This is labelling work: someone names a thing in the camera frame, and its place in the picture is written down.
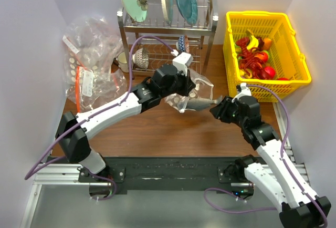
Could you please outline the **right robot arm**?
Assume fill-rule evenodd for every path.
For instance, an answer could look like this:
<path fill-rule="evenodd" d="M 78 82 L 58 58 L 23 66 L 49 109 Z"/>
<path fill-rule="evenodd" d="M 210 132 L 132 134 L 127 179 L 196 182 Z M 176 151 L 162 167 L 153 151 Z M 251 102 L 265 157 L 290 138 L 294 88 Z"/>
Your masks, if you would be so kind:
<path fill-rule="evenodd" d="M 318 196 L 298 172 L 273 127 L 262 120 L 256 98 L 225 97 L 210 112 L 221 122 L 239 126 L 244 139 L 268 165 L 271 173 L 255 157 L 245 156 L 235 161 L 234 177 L 262 191 L 278 211 L 283 227 L 327 227 L 330 201 Z"/>

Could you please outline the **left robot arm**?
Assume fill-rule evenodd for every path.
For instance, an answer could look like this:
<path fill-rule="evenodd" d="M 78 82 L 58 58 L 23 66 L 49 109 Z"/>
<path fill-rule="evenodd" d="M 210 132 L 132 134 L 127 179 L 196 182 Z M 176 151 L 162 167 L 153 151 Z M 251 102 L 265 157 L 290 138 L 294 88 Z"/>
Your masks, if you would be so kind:
<path fill-rule="evenodd" d="M 172 94 L 188 96 L 195 84 L 190 70 L 179 70 L 171 64 L 158 68 L 120 98 L 92 111 L 74 115 L 63 114 L 56 140 L 69 163 L 86 168 L 93 179 L 103 182 L 111 176 L 102 155 L 94 151 L 89 140 L 105 128 L 131 116 L 141 114 L 160 104 Z"/>

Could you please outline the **clear zip top bag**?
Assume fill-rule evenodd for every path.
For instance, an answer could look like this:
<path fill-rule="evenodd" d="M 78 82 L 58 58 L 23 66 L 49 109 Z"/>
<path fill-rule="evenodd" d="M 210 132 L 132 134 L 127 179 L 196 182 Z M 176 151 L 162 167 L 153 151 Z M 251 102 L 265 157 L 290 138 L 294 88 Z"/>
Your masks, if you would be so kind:
<path fill-rule="evenodd" d="M 192 89 L 189 95 L 172 94 L 164 99 L 166 104 L 180 113 L 184 113 L 186 110 L 196 110 L 196 106 L 193 106 L 194 102 L 191 102 L 193 99 L 213 100 L 214 85 L 210 80 L 192 69 L 189 69 L 189 71 L 191 80 L 195 84 L 195 88 Z"/>

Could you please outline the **grey toy fish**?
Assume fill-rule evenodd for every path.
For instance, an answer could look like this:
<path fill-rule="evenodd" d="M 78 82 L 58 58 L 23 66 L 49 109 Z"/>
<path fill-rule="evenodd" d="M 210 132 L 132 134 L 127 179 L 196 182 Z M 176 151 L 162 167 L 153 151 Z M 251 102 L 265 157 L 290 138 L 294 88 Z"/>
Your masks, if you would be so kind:
<path fill-rule="evenodd" d="M 177 108 L 184 112 L 185 110 L 202 111 L 212 105 L 218 105 L 223 100 L 223 96 L 217 99 L 207 98 L 190 98 L 188 101 L 181 101 L 177 103 Z"/>

